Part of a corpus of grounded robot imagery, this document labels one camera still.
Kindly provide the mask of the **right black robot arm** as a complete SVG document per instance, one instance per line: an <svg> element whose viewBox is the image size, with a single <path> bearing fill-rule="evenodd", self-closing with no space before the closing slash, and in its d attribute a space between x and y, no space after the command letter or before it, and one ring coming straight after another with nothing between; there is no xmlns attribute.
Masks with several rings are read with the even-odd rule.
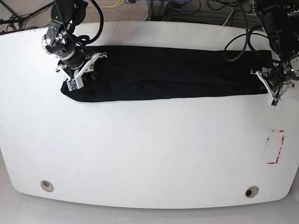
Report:
<svg viewBox="0 0 299 224"><path fill-rule="evenodd" d="M75 77L75 72L81 72L83 66L95 56L96 52L87 45L95 42L103 30L103 12L96 1L92 0L91 3L100 16L100 26L95 37L73 34L75 27L85 18L88 6L86 0L55 0L51 22L42 38L42 47L46 53L59 58L56 72L64 71L70 80Z"/></svg>

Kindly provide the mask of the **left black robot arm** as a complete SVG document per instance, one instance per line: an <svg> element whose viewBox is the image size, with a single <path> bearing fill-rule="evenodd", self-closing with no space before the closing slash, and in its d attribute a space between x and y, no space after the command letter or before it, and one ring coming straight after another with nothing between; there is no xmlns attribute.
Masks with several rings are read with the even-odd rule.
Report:
<svg viewBox="0 0 299 224"><path fill-rule="evenodd" d="M276 106L286 91L299 79L299 2L297 0L251 0L252 10L260 25L249 30L252 35L262 28L270 48L279 57L270 58L270 68L254 74L270 95L270 104Z"/></svg>

